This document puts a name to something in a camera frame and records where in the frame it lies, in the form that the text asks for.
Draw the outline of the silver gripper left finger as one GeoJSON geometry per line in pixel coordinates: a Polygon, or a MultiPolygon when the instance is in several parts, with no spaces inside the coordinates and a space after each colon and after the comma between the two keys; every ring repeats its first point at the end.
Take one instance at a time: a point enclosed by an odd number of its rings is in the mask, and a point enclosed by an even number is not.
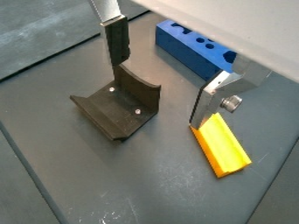
{"type": "Polygon", "coordinates": [[[120,65],[129,57],[128,21],[117,0],[88,0],[106,38],[110,65],[120,65]]]}

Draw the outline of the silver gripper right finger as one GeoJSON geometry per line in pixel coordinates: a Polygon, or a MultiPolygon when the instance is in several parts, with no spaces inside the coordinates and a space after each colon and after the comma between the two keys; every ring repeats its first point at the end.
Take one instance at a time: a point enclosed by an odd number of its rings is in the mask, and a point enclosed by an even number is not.
{"type": "Polygon", "coordinates": [[[219,72],[201,86],[191,112],[189,125],[197,129],[219,108],[232,113],[241,103],[237,94],[256,88],[269,74],[271,70],[265,66],[237,55],[232,63],[232,73],[219,72]]]}

